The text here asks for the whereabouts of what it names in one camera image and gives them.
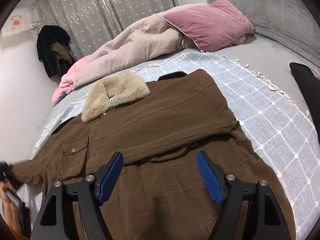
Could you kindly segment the person left hand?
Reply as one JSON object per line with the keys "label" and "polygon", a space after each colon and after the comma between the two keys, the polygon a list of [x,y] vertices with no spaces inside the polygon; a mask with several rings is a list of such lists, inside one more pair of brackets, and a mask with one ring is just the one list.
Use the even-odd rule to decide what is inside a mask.
{"label": "person left hand", "polygon": [[17,233],[20,233],[20,221],[18,217],[18,208],[12,204],[7,197],[6,191],[10,190],[15,193],[15,189],[7,179],[1,181],[1,201],[3,205],[4,220],[7,226],[11,227]]}

